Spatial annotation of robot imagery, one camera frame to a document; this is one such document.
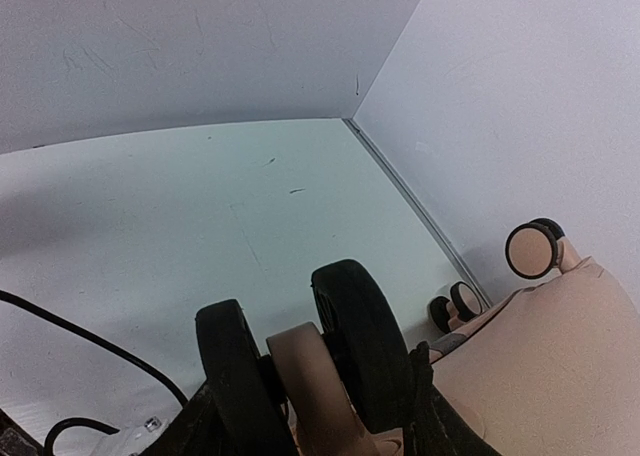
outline small caster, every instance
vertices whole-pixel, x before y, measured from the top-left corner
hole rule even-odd
[[[456,330],[484,312],[475,291],[459,281],[449,290],[451,299],[438,296],[429,303],[429,315],[438,329],[445,334]]]
[[[238,454],[298,456],[282,411],[284,388],[260,353],[236,300],[198,311],[196,334],[207,384]]]
[[[358,262],[311,277],[324,341],[351,403],[373,434],[411,421],[415,382],[400,328],[384,294]]]
[[[505,254],[511,270],[524,279],[539,279],[560,264],[564,231],[551,219],[538,218],[514,229]]]

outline white wall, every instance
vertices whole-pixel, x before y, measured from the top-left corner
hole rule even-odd
[[[640,0],[422,0],[356,114],[498,299],[560,222],[640,304]]]
[[[419,0],[0,0],[0,153],[351,117]]]
[[[87,327],[191,394],[198,309],[237,298],[260,346],[316,320],[311,272],[361,261],[410,344],[456,271],[342,121],[205,126],[0,156],[0,286]],[[0,407],[41,441],[58,420],[172,416],[126,362],[0,303]],[[56,454],[96,434],[65,432]]]

